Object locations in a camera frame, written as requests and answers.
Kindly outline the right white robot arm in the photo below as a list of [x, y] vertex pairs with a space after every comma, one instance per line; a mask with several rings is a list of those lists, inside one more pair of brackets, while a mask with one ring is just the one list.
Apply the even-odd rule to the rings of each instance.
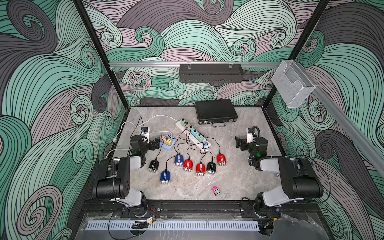
[[323, 186], [308, 160], [300, 157], [268, 156], [268, 141], [265, 138], [235, 137], [235, 141], [237, 148], [250, 154], [248, 162], [251, 167], [257, 171], [273, 173], [281, 181], [274, 189], [257, 195], [256, 210], [323, 196]]

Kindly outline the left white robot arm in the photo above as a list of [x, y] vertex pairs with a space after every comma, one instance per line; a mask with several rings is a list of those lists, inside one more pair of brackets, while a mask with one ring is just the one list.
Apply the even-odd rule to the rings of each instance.
[[144, 167], [146, 153], [159, 148], [159, 138], [149, 141], [145, 136], [132, 136], [126, 157], [113, 157], [100, 162], [93, 186], [93, 198], [145, 210], [146, 196], [131, 187], [131, 171]]

